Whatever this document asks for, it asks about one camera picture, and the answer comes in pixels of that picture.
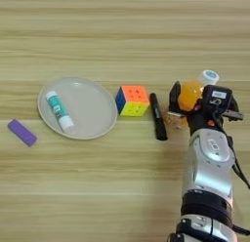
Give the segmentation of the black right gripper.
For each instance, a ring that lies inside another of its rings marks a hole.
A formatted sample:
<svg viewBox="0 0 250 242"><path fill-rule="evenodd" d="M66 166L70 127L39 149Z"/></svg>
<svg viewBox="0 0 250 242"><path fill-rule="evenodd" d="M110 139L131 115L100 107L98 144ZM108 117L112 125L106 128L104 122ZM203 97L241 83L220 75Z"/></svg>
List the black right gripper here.
<svg viewBox="0 0 250 242"><path fill-rule="evenodd" d="M193 110L185 111L179 108L178 97L181 93L181 84L177 81L169 93L169 108L167 124L175 129L189 128L193 134L199 129L222 131L224 118L229 121L242 121L238 103L231 97L229 108L215 104L197 104Z"/></svg>

